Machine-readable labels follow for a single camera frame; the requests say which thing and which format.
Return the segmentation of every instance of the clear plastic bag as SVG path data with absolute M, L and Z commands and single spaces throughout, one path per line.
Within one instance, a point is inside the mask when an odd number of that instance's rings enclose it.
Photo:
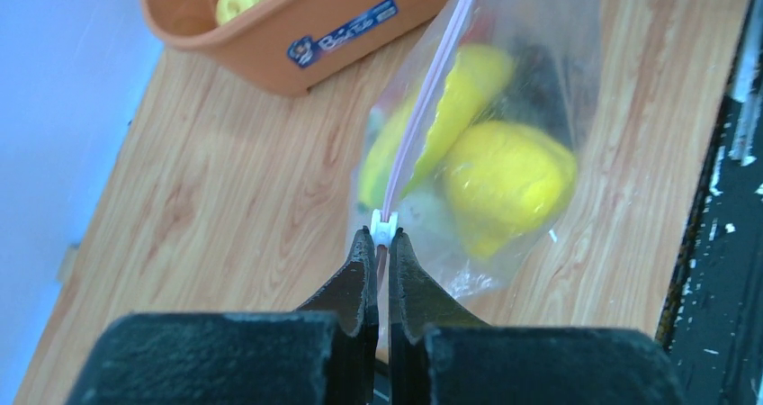
M 507 286 L 574 193 L 599 25 L 599 0 L 450 0 L 370 112 L 348 242 L 397 212 L 454 298 Z

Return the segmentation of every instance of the bin label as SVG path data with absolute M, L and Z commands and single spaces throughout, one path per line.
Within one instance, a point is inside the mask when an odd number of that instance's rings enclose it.
M 309 35 L 295 40 L 286 54 L 297 66 L 306 68 L 397 14 L 395 1 L 384 0 L 318 40 L 313 40 Z

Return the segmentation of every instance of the zipper slider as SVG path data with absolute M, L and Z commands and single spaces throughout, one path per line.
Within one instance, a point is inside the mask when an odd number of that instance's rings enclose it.
M 390 213 L 390 220 L 387 222 L 382 221 L 382 211 L 375 209 L 371 215 L 371 240 L 375 246 L 384 246 L 390 248 L 392 246 L 392 238 L 395 237 L 395 233 L 398 232 L 398 213 L 392 211 Z

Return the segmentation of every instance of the ziplock bag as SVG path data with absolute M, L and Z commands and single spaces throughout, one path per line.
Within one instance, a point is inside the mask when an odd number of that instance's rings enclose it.
M 507 286 L 574 193 L 599 25 L 599 0 L 450 0 L 371 109 L 348 243 L 375 212 L 454 298 Z

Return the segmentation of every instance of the wood grain surface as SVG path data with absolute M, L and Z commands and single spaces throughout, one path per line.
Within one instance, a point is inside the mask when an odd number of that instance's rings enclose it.
M 748 0 L 603 0 L 605 72 L 558 241 L 504 292 L 498 324 L 654 333 Z M 131 311 L 278 311 L 344 261 L 365 115 L 421 30 L 290 100 L 204 58 L 161 59 L 22 388 L 61 403 Z

